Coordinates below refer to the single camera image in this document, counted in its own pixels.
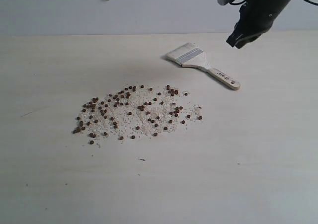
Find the white wall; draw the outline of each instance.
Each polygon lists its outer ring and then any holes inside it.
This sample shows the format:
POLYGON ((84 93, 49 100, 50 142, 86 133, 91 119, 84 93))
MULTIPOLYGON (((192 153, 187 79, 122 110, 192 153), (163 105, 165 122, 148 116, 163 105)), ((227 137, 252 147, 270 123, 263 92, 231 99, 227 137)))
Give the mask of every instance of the white wall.
MULTIPOLYGON (((238 12, 216 0, 0 0, 0 35, 227 32, 238 12)), ((293 0, 274 29, 318 29, 317 15, 293 0)))

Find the white wooden table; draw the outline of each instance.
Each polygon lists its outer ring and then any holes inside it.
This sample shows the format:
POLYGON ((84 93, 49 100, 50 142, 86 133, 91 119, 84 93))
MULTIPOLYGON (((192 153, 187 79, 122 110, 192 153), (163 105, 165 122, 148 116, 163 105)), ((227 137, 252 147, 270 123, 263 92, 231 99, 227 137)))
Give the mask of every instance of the white wooden table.
POLYGON ((0 222, 317 223, 318 32, 227 36, 1 37, 0 222), (186 42, 241 89, 160 59, 186 42), (81 104, 137 82, 191 91, 204 122, 100 149, 70 133, 81 104))

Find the wooden brush handle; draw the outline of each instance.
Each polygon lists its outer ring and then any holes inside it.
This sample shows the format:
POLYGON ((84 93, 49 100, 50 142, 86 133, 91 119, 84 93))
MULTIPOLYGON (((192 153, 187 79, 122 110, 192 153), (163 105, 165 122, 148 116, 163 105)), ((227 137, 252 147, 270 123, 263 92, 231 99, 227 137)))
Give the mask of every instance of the wooden brush handle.
POLYGON ((211 68, 207 70, 207 73, 233 90, 239 90, 240 88, 240 83, 238 81, 227 76, 225 73, 221 72, 220 70, 211 68))

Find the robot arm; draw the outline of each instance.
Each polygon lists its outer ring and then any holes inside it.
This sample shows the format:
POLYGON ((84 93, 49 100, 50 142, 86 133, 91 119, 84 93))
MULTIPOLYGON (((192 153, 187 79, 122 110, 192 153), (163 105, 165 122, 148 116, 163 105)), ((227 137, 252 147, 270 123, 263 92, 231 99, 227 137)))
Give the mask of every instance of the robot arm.
MULTIPOLYGON (((235 0, 218 0, 218 3, 234 4, 233 1, 235 0)), ((244 0, 239 10, 240 19, 227 43, 240 49, 253 42, 272 27, 274 20, 289 2, 290 0, 244 0)))

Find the cable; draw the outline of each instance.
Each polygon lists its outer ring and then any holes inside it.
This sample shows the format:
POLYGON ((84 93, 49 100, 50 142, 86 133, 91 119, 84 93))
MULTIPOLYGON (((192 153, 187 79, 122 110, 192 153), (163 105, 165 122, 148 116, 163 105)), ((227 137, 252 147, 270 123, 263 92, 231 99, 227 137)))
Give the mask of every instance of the cable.
POLYGON ((245 1, 243 0, 243 1, 240 1, 238 3, 230 2, 229 4, 231 4, 231 5, 240 5, 240 4, 244 4, 244 3, 245 3, 245 1))
POLYGON ((318 3, 313 2, 313 1, 311 1, 311 0, 303 0, 303 1, 305 1, 305 2, 307 2, 307 3, 309 3, 309 4, 313 4, 313 5, 318 6, 318 3))

